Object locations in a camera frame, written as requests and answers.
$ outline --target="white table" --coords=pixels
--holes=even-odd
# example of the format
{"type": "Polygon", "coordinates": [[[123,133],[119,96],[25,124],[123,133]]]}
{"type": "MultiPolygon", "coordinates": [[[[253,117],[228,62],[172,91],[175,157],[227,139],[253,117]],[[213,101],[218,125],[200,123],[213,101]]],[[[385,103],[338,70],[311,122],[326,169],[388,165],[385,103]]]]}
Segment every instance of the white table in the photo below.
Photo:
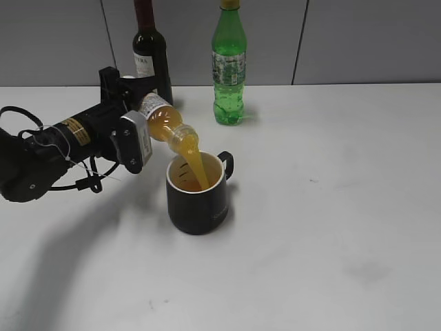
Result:
{"type": "MultiPolygon", "coordinates": [[[[212,88],[175,88],[201,149],[235,156],[226,222],[201,237],[171,224],[162,143],[101,194],[0,200],[0,330],[439,330],[440,92],[248,87],[250,118],[224,127],[212,88]]],[[[51,124],[99,89],[0,88],[0,101],[51,124]]]]}

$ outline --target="black mug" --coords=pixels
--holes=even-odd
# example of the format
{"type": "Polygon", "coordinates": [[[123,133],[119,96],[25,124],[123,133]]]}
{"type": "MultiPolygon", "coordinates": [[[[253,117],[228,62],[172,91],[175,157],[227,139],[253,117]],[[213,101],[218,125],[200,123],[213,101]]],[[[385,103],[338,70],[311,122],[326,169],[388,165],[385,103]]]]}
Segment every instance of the black mug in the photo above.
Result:
{"type": "Polygon", "coordinates": [[[208,190],[194,190],[197,180],[183,157],[175,157],[167,167],[168,214],[173,224],[188,234],[211,232],[228,213],[227,180],[233,174],[233,155],[222,152],[215,157],[201,152],[201,157],[211,185],[208,190]]]}

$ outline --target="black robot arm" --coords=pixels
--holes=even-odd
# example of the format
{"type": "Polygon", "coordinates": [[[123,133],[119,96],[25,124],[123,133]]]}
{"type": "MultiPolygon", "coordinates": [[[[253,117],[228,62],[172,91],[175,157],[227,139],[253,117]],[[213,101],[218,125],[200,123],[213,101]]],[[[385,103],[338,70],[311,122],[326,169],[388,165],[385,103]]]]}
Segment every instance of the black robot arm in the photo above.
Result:
{"type": "Polygon", "coordinates": [[[48,190],[70,188],[91,188],[100,192],[103,176],[90,173],[75,185],[53,187],[69,168],[87,158],[95,172],[95,157],[115,162],[104,174],[106,176],[119,163],[130,172],[141,171],[142,163],[134,165],[134,160],[140,159],[136,135],[126,137],[122,132],[132,129],[126,115],[138,109],[143,97],[156,88],[156,79],[120,78],[119,71],[111,67],[100,70],[99,76],[101,102],[53,126],[43,127],[38,118],[21,108],[0,110],[0,115],[6,111],[24,114],[38,127],[24,130],[17,136],[0,128],[0,193],[5,199],[26,202],[42,197],[48,190]],[[25,132],[30,136],[24,139],[25,132]]]}

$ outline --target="green plastic bottle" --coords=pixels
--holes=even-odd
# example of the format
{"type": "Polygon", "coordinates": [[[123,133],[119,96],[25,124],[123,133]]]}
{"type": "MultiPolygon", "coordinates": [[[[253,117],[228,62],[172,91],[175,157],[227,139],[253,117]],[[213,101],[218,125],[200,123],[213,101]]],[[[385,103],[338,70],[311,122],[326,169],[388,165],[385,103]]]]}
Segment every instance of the green plastic bottle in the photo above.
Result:
{"type": "Polygon", "coordinates": [[[240,0],[221,0],[220,19],[212,39],[214,116],[233,126],[243,119],[247,37],[240,22],[240,0]]]}

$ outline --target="dark red wine bottle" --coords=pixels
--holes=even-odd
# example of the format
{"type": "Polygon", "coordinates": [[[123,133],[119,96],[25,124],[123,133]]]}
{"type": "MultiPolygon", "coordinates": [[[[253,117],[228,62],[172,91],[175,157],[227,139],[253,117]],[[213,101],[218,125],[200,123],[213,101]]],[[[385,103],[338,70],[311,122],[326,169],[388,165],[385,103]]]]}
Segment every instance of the dark red wine bottle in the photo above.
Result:
{"type": "Polygon", "coordinates": [[[152,0],[134,0],[138,33],[133,39],[138,77],[156,76],[157,94],[173,104],[172,84],[168,73],[167,45],[154,25],[152,0]]]}

